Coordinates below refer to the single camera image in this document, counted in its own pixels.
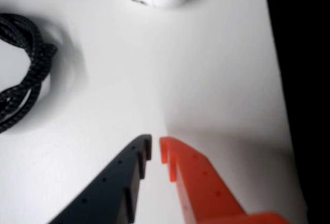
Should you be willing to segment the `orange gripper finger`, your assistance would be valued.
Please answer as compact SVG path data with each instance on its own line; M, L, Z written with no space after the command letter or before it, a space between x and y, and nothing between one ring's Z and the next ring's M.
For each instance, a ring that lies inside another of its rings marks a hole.
M161 161L176 183L185 223L287 223L274 212L247 213L209 159L174 137L161 137Z

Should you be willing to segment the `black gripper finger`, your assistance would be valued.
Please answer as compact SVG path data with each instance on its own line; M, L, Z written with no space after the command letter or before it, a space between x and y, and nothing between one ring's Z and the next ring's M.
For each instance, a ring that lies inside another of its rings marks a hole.
M140 180L151 157L151 135L136 137L51 222L134 223Z

